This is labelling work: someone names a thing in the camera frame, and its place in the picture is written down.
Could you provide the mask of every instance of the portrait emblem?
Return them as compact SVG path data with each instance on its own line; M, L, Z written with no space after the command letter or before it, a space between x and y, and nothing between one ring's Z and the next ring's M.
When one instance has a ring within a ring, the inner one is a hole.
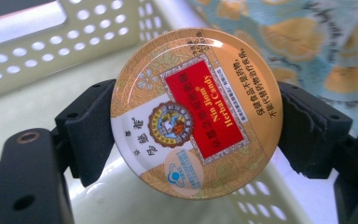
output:
M153 109L148 128L157 143L174 148L190 139L193 120L184 106L169 101Z

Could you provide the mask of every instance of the red rectangle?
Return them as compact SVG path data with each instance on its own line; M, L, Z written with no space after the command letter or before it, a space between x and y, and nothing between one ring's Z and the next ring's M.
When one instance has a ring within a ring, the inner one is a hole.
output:
M243 140L205 61L194 63L165 80L175 101L185 106L193 118L193 136L203 159Z

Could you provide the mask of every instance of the white basket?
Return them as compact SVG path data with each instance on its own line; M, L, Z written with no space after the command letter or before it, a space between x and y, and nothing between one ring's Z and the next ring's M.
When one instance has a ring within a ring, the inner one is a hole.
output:
M61 110L88 86L117 77L142 43L172 29L206 25L182 0L61 4L64 24L0 44L0 153L16 132L52 129ZM310 213L274 167L270 163L251 184L227 197L196 202L148 187L115 147L95 184L84 189L66 177L76 223L310 223ZM335 211L330 216L336 220Z

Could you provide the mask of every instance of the candy tin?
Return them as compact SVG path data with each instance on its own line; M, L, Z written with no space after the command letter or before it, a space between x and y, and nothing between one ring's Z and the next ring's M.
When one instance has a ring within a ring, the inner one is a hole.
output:
M117 147L134 173L166 194L229 194L263 170L281 134L282 99L264 60L211 29L144 45L113 90Z

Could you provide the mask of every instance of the packaging bag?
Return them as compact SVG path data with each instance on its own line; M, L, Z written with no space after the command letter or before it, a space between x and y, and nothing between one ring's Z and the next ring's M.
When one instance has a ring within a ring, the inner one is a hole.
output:
M252 46L279 81L353 118L358 134L358 0L189 0L215 29Z

